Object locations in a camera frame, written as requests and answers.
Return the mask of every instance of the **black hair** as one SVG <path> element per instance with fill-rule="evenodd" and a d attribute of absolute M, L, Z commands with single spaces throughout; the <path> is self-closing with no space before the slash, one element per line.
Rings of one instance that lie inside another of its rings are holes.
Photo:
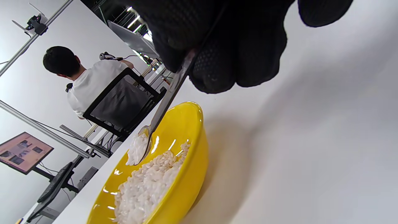
<path fill-rule="evenodd" d="M 80 63 L 74 53 L 67 47 L 50 47 L 43 57 L 44 67 L 54 73 L 72 77 L 78 73 Z"/>

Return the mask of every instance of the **black mesh chair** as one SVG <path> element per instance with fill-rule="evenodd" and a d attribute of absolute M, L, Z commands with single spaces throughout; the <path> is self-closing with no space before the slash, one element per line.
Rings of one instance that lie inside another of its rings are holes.
<path fill-rule="evenodd" d="M 91 103 L 83 117 L 124 141 L 166 94 L 130 68 L 121 72 Z"/>

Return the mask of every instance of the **spoon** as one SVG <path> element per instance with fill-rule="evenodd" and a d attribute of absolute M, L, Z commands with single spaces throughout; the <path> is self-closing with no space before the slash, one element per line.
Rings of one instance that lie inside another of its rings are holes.
<path fill-rule="evenodd" d="M 206 37 L 204 38 L 199 49 L 201 49 L 205 45 L 206 41 L 208 40 L 210 34 L 213 32 L 215 26 L 217 25 L 218 21 L 220 20 L 220 18 L 222 16 L 222 14 L 224 13 L 225 9 L 227 8 L 227 6 L 228 6 L 228 1 L 224 3 L 223 8 L 221 9 L 220 13 L 218 14 L 213 26 L 208 31 L 208 33 L 207 33 Z M 149 126 L 145 125 L 138 132 L 139 136 L 142 134 L 145 134 L 146 136 L 148 136 L 148 144 L 146 145 L 146 149 L 145 149 L 145 153 L 144 153 L 143 157 L 137 164 L 134 164 L 134 166 L 140 164 L 148 156 L 150 149 L 152 148 L 152 134 L 155 132 L 156 128 L 159 126 L 162 118 L 164 117 L 164 115 L 167 112 L 167 109 L 170 107 L 173 99 L 177 95 L 177 92 L 181 88 L 182 83 L 186 80 L 186 78 L 188 76 L 188 72 L 193 67 L 194 62 L 198 56 L 198 53 L 199 53 L 199 50 L 193 49 L 186 55 L 182 65 L 181 65 L 181 68 L 179 69 L 179 71 L 177 71 L 177 73 L 171 83 L 170 89 L 166 92 L 163 100 L 159 104 L 159 107 L 156 110 L 155 115 L 153 116 L 150 125 Z"/>

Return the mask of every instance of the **black glove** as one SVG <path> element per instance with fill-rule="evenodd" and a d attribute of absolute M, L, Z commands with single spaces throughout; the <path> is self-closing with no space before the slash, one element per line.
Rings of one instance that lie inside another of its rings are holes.
<path fill-rule="evenodd" d="M 166 68 L 176 72 L 186 53 L 200 45 L 225 0 L 120 1 L 148 24 L 156 51 Z M 189 74 L 195 87 L 206 93 L 227 91 L 235 83 L 250 87 L 271 80 L 287 43 L 283 21 L 294 0 L 227 1 L 227 10 Z M 319 27 L 340 19 L 352 1 L 298 0 L 298 7 L 307 26 Z"/>

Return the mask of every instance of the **white rice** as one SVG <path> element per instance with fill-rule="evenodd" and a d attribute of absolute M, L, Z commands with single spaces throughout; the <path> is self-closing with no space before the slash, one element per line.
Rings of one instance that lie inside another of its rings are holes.
<path fill-rule="evenodd" d="M 138 162 L 144 154 L 148 137 L 135 136 L 126 165 Z M 119 186 L 115 196 L 114 222 L 118 224 L 142 224 L 167 193 L 185 160 L 190 145 L 181 145 L 181 152 L 175 156 L 171 151 L 158 155 L 149 163 L 131 173 L 131 177 Z"/>

